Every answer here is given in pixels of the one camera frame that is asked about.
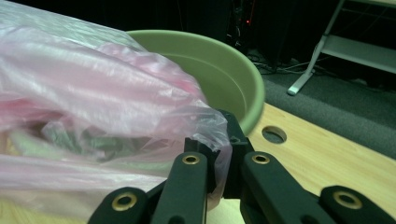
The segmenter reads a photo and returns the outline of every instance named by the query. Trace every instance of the vegetables in bag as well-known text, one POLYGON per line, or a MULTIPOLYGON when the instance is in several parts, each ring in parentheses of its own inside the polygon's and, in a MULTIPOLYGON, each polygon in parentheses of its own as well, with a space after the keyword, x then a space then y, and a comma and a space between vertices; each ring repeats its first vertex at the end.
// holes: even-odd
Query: vegetables in bag
POLYGON ((122 31, 2 1, 0 50, 0 198, 88 218, 114 189, 164 181, 191 138, 220 151, 219 201, 227 120, 177 64, 122 31), (65 212, 52 193, 85 207, 65 212))

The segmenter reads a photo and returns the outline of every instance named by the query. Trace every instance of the plastic bag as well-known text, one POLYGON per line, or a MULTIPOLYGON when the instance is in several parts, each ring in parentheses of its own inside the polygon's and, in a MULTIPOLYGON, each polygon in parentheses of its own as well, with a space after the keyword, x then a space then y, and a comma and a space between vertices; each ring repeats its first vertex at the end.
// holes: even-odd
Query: plastic bag
POLYGON ((161 183, 189 137, 220 150, 217 204, 227 120, 177 64, 122 31, 2 1, 0 49, 0 197, 88 218, 114 189, 161 183), (92 203, 76 213, 48 197, 78 203, 87 190, 81 203, 92 203))

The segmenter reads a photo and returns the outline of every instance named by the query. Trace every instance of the gray carpet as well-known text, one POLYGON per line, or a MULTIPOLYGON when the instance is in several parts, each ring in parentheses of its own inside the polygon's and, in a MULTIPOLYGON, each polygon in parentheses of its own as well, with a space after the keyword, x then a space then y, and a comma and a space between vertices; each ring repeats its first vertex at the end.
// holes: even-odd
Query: gray carpet
POLYGON ((287 89, 299 76, 262 75, 266 103, 396 159, 395 91, 317 74, 297 95, 287 95, 287 89))

